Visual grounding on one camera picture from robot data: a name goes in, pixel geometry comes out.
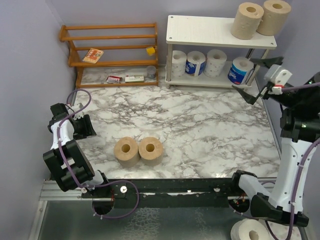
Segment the pink dotted roll back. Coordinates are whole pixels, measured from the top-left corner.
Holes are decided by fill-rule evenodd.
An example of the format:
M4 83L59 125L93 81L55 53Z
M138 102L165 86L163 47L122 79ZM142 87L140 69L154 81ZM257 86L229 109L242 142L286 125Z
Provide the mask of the pink dotted roll back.
M204 74L209 78L217 78L223 71L227 55L219 49L212 49L207 53Z

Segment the blue Tempo roll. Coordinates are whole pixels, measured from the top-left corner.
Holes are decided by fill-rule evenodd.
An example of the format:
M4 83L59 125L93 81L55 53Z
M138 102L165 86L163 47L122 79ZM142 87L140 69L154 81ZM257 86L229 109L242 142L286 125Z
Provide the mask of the blue Tempo roll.
M253 69L254 63L240 56L232 61L227 77L234 85L241 85L246 82Z

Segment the pink dotted roll front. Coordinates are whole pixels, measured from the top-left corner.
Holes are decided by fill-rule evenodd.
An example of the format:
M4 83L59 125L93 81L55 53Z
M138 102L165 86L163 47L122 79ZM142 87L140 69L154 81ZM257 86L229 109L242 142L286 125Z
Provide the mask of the pink dotted roll front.
M180 50L172 52L171 75L181 77L185 73L187 55Z

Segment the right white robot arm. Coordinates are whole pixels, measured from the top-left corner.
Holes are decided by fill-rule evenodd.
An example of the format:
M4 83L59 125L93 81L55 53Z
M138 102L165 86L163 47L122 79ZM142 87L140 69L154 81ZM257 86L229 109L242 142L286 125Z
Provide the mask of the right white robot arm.
M251 105L262 98L273 99L285 107L280 118L280 166L271 192L255 174L242 170L233 174L229 189L236 196L248 196L254 218L306 227L309 218L303 214L304 186L310 161L320 143L320 74L294 87L288 84L292 73L282 67L282 57L252 58L251 62L268 68L264 76L267 84L257 96L236 90Z

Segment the pink dotted roll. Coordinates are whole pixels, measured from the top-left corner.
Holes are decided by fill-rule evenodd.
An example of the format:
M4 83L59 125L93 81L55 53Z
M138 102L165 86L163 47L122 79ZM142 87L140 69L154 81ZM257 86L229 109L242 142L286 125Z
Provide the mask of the pink dotted roll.
M171 75L181 77L185 73L187 55L180 50L172 52Z
M219 49L212 49L207 53L204 74L209 78L217 78L223 71L227 55Z

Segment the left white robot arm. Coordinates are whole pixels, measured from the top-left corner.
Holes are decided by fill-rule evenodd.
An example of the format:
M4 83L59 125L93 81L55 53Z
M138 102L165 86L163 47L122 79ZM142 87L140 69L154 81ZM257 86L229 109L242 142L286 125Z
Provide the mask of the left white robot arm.
M64 192L78 187L106 197L111 186L104 173L94 170L77 140L96 136L90 116L74 111L70 106L56 103L50 107L53 114L48 130L53 134L49 151L43 154L51 176Z

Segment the brown paper roll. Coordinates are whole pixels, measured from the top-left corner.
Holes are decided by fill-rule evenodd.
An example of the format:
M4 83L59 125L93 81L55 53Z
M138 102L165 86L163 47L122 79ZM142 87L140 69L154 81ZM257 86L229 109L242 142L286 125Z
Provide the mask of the brown paper roll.
M264 9L252 2L244 2L238 6L231 34L240 40L253 38L264 15Z
M264 36L274 36L283 28L292 7L284 0L266 0L263 10L264 14L256 31Z
M139 146L129 136L121 138L114 146L113 153L119 164L125 168L131 168L140 160Z
M163 144L155 137L145 137L138 145L141 161L147 166L157 166L163 160Z

